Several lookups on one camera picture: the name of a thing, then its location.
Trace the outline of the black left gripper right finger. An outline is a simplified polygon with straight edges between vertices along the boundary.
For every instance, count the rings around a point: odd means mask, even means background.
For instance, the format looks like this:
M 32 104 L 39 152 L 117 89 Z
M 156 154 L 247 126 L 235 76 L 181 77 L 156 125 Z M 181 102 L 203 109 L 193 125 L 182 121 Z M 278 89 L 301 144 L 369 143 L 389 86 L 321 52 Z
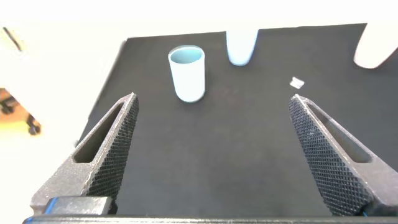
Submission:
M 397 216 L 397 171 L 308 98 L 291 97 L 289 115 L 333 215 Z

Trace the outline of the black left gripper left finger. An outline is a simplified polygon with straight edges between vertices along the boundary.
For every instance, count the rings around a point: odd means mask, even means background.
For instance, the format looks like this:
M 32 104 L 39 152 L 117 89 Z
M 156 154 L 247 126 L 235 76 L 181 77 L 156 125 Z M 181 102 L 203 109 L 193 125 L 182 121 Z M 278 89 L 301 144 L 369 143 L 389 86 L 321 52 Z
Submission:
M 100 196 L 116 199 L 139 112 L 135 93 L 120 98 L 75 150 L 32 196 L 30 207 L 43 214 L 51 198 Z

